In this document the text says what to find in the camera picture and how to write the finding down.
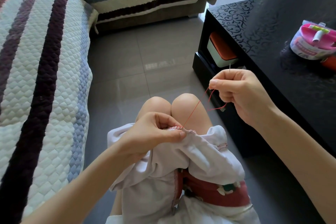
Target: black coffee table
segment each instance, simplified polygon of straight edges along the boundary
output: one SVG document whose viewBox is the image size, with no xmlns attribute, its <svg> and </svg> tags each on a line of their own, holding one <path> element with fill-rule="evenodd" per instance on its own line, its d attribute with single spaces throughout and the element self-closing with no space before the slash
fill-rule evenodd
<svg viewBox="0 0 336 224">
<path fill-rule="evenodd" d="M 336 29 L 336 0 L 246 0 L 206 12 L 193 68 L 206 89 L 221 69 L 207 50 L 216 31 L 253 71 L 275 104 L 321 146 L 336 156 L 336 75 L 318 61 L 295 55 L 289 43 L 303 20 Z M 218 95 L 212 102 L 219 107 Z M 261 136 L 237 115 L 233 104 L 218 111 L 243 157 L 269 150 Z"/>
</svg>

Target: tile floor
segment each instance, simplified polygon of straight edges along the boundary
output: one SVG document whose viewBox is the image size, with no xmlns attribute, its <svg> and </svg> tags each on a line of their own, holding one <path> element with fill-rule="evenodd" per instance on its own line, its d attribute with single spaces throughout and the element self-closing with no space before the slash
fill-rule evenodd
<svg viewBox="0 0 336 224">
<path fill-rule="evenodd" d="M 216 5 L 242 0 L 217 0 Z M 89 51 L 93 72 L 88 108 L 90 125 L 85 167 L 106 149 L 107 132 L 133 122 L 153 96 L 172 102 L 182 93 L 201 97 L 204 90 L 192 69 L 203 27 L 198 18 L 181 18 L 127 29 L 94 39 Z M 214 125 L 225 126 L 216 112 Z M 251 200 L 261 223 L 323 223 L 295 178 L 271 156 L 243 159 L 229 137 L 229 149 L 242 162 Z M 85 224 L 103 224 L 114 193 L 107 192 Z"/>
</svg>

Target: white garment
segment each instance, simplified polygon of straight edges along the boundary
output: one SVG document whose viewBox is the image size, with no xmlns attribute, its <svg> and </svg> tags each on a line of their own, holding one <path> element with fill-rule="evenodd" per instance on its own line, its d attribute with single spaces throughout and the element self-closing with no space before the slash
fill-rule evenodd
<svg viewBox="0 0 336 224">
<path fill-rule="evenodd" d="M 107 134 L 108 147 L 132 125 L 111 130 Z M 123 189 L 123 216 L 111 216 L 107 223 L 260 223 L 252 204 L 222 207 L 182 196 L 176 210 L 177 168 L 188 168 L 195 178 L 222 185 L 242 181 L 245 175 L 226 147 L 226 133 L 221 126 L 211 127 L 201 136 L 186 132 L 181 142 L 159 144 L 118 177 L 110 189 Z"/>
</svg>

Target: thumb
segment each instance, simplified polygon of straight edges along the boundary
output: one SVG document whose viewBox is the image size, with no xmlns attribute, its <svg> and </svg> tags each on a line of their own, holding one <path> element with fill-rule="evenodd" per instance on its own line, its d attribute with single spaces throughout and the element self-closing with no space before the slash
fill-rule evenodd
<svg viewBox="0 0 336 224">
<path fill-rule="evenodd" d="M 177 143 L 182 141 L 186 137 L 186 133 L 177 130 L 162 130 L 162 143 Z"/>
<path fill-rule="evenodd" d="M 237 93 L 242 81 L 212 79 L 209 82 L 209 89 L 215 89 L 220 92 Z"/>
</svg>

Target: red thread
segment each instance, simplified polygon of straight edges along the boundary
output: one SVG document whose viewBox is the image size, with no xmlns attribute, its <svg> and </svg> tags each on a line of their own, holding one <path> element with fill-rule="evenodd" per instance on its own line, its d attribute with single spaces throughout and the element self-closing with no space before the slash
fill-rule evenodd
<svg viewBox="0 0 336 224">
<path fill-rule="evenodd" d="M 207 93 L 208 89 L 209 89 L 209 87 L 205 90 L 205 92 L 204 92 L 202 98 L 203 98 L 204 95 Z M 210 102 L 210 98 L 211 98 L 212 93 L 213 93 L 214 91 L 215 91 L 215 90 L 212 90 L 212 92 L 211 92 L 211 94 L 210 94 L 210 97 L 209 97 L 209 99 L 208 99 L 208 102 Z M 184 128 L 184 126 L 187 124 L 188 120 L 190 119 L 191 115 L 194 113 L 194 111 L 196 110 L 196 107 L 198 106 L 198 104 L 199 104 L 200 102 L 201 102 L 201 101 L 198 101 L 197 105 L 195 106 L 194 110 L 191 112 L 190 116 L 188 117 L 187 121 L 185 122 L 185 124 L 183 125 L 182 128 Z M 207 110 L 207 111 L 212 111 L 212 110 L 222 109 L 222 108 L 224 108 L 224 107 L 226 106 L 226 104 L 227 104 L 227 103 L 225 103 L 225 105 L 223 105 L 222 107 L 212 108 L 212 109 Z"/>
</svg>

